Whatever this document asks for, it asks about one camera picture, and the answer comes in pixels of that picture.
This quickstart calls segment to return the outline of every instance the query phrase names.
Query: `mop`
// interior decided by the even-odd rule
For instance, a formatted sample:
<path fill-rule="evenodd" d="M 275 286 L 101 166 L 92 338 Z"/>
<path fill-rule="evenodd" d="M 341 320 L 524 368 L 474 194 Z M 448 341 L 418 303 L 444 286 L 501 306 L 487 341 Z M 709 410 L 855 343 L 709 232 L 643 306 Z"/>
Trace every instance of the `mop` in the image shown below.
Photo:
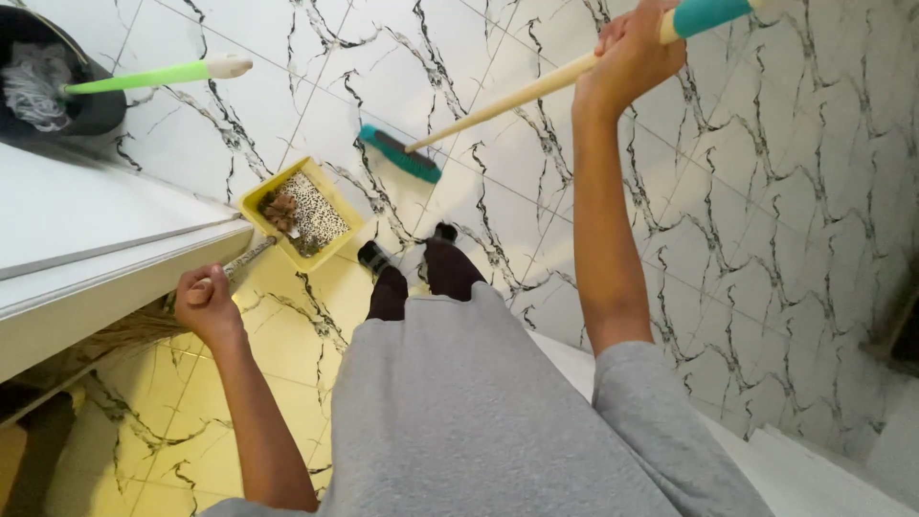
<path fill-rule="evenodd" d="M 676 8 L 664 13 L 664 19 L 661 21 L 661 44 L 666 45 L 714 29 L 722 23 L 760 10 L 765 2 L 766 0 L 683 0 Z M 433 160 L 418 153 L 418 149 L 574 84 L 579 75 L 596 65 L 597 59 L 593 51 L 590 51 L 495 101 L 491 106 L 475 111 L 414 144 L 400 144 L 395 138 L 370 124 L 361 126 L 359 138 L 379 149 L 398 168 L 429 183 L 437 183 L 440 180 L 440 168 Z"/>
<path fill-rule="evenodd" d="M 150 72 L 72 85 L 69 56 L 59 43 L 13 43 L 12 57 L 0 70 L 0 76 L 3 77 L 6 106 L 13 110 L 17 119 L 32 124 L 41 132 L 59 131 L 71 122 L 67 104 L 75 95 L 204 79 L 231 79 L 252 68 L 251 58 L 228 53 Z"/>

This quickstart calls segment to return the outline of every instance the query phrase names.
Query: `green mop handle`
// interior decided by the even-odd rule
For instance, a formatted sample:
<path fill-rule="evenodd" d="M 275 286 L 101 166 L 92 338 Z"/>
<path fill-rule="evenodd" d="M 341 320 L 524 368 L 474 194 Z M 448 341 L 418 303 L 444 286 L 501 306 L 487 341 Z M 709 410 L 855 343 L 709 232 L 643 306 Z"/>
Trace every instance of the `green mop handle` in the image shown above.
<path fill-rule="evenodd" d="M 249 56 L 221 54 L 191 63 L 166 66 L 166 68 L 159 68 L 150 72 L 110 77 L 109 79 L 80 85 L 64 86 L 62 91 L 67 95 L 84 95 L 143 86 L 172 85 L 204 79 L 232 79 L 245 74 L 250 68 L 252 68 L 252 58 Z"/>

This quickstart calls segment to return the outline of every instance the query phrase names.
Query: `turquoise broom handle grip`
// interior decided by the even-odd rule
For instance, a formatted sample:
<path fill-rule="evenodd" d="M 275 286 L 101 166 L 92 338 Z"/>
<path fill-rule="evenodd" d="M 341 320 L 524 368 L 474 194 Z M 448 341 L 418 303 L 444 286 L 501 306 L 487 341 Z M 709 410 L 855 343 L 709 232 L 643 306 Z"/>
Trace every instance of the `turquoise broom handle grip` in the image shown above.
<path fill-rule="evenodd" d="M 661 43 L 695 36 L 754 11 L 762 0 L 682 0 L 664 14 Z"/>

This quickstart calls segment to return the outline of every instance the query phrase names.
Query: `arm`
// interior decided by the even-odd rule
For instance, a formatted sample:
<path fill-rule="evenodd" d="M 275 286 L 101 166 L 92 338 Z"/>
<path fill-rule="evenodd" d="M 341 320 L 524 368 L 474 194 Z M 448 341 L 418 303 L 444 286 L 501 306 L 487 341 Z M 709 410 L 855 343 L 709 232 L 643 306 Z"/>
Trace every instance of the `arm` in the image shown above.
<path fill-rule="evenodd" d="M 196 282 L 210 278 L 210 284 Z M 204 304 L 189 301 L 211 291 Z M 258 370 L 239 309 L 220 264 L 182 275 L 176 318 L 210 348 L 230 407 L 245 498 L 272 508 L 316 511 L 319 502 L 297 444 Z"/>
<path fill-rule="evenodd" d="M 675 4 L 642 1 L 607 24 L 596 67 L 577 81 L 574 134 L 574 268 L 594 355 L 630 340 L 651 341 L 641 259 L 626 215 L 617 122 L 645 91 L 685 62 L 683 41 L 661 46 L 661 14 Z"/>

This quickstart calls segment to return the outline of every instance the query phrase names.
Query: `foot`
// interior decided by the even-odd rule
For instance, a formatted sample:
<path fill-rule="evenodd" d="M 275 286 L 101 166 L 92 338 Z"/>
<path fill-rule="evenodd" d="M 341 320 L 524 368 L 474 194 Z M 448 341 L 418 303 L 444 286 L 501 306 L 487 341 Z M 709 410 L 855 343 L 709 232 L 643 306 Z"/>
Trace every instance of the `foot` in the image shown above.
<path fill-rule="evenodd" d="M 372 240 L 357 251 L 357 261 L 377 276 L 392 265 L 380 246 Z"/>
<path fill-rule="evenodd" d="M 448 244 L 456 244 L 457 234 L 457 229 L 453 224 L 437 223 L 434 228 L 434 236 L 431 238 Z"/>

